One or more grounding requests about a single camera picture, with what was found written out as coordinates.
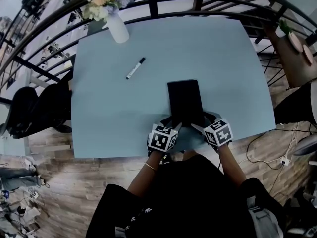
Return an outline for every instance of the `marker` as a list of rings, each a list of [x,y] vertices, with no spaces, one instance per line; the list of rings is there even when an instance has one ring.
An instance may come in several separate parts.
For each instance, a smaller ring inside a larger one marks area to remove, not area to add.
[[[145,58],[142,58],[132,69],[132,71],[130,71],[130,73],[127,75],[126,79],[129,79],[135,72],[136,70],[140,67],[140,65],[144,62]]]

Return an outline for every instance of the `blue tabletop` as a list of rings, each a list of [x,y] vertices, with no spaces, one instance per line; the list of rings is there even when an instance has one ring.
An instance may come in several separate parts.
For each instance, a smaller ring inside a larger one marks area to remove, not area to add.
[[[108,30],[78,44],[72,86],[75,157],[145,156],[153,123],[170,115],[171,81],[196,79],[204,110],[227,119],[235,140],[275,128],[261,64],[239,21],[176,17],[127,28],[130,39],[123,44]],[[127,80],[142,57],[146,60]],[[174,150],[202,144],[185,128]]]

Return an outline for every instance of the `bracelet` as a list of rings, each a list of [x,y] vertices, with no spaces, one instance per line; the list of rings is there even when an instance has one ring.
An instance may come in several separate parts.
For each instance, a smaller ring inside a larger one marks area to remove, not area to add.
[[[153,167],[151,167],[148,163],[144,163],[145,165],[147,165],[150,169],[152,169],[154,172],[156,172],[156,170],[153,168]]]

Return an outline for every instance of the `forearm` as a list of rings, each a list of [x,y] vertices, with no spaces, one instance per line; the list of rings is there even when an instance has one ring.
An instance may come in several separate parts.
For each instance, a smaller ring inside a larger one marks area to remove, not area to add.
[[[146,163],[155,170],[158,170],[162,155],[162,152],[154,151],[150,155]],[[128,191],[138,197],[143,197],[150,187],[155,174],[156,172],[154,170],[144,164],[144,166],[141,168],[139,173],[135,176],[130,186],[128,187]]]
[[[223,173],[235,184],[236,187],[239,187],[246,180],[246,175],[243,173],[226,144],[220,146],[218,150]]]

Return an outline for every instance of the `black sleeve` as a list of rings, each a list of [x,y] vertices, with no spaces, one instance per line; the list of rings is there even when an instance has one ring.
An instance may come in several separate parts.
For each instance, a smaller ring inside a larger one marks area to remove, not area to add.
[[[276,216],[280,228],[285,231],[286,214],[284,208],[271,197],[257,178],[249,178],[244,181],[238,191],[242,200],[256,196],[256,205],[272,212]]]
[[[90,221],[86,238],[115,237],[115,227],[125,228],[133,214],[140,210],[141,199],[124,188],[109,184]]]

